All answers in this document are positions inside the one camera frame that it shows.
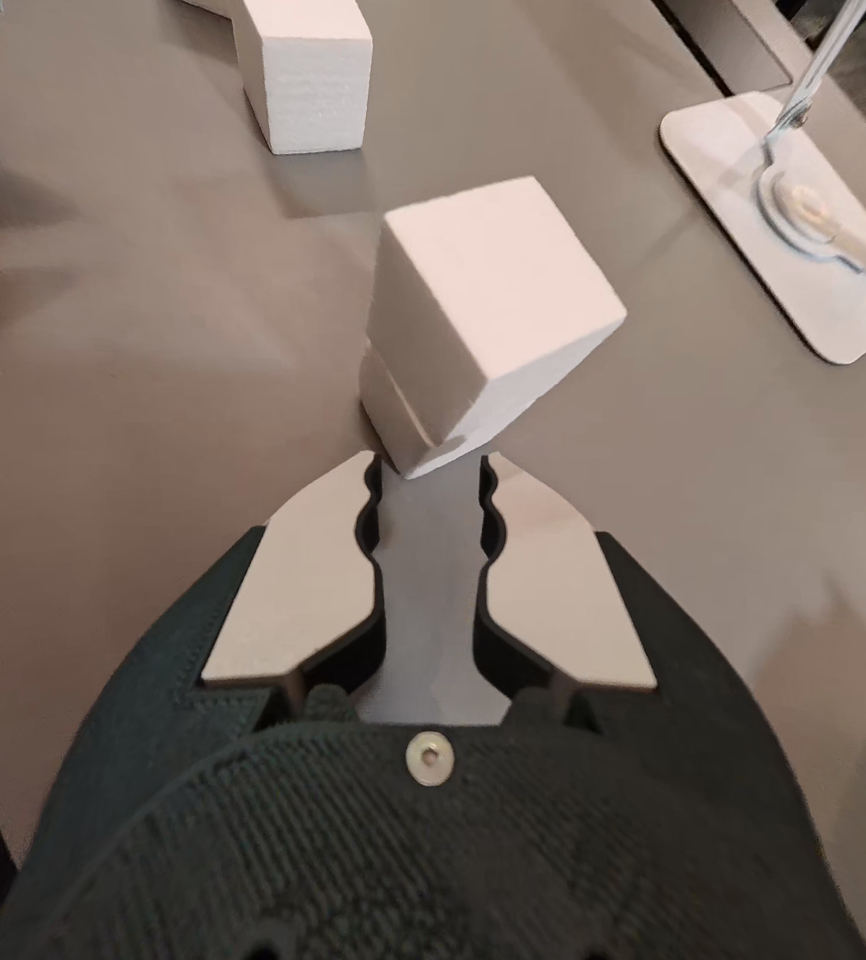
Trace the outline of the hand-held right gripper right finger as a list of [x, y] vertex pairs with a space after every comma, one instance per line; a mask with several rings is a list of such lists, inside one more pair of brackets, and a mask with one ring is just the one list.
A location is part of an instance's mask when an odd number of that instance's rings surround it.
[[657, 695], [655, 668], [583, 513], [497, 452], [481, 458], [479, 505], [474, 665], [487, 683], [510, 703], [539, 691], [562, 711], [581, 692]]

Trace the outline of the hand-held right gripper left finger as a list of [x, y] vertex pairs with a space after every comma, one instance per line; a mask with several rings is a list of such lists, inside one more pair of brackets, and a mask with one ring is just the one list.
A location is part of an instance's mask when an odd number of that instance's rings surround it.
[[202, 671], [211, 689], [314, 687], [351, 694], [387, 650], [379, 544], [382, 459], [362, 450], [266, 522]]

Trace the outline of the grey desk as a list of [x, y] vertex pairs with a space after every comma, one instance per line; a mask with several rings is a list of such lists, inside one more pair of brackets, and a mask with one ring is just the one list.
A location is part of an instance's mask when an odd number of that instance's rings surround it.
[[362, 2], [361, 151], [272, 155], [230, 23], [0, 14], [0, 835], [253, 524], [376, 438], [382, 215], [533, 175], [629, 315], [496, 440], [718, 644], [866, 938], [866, 357], [813, 354], [658, 142], [720, 91], [653, 2]]

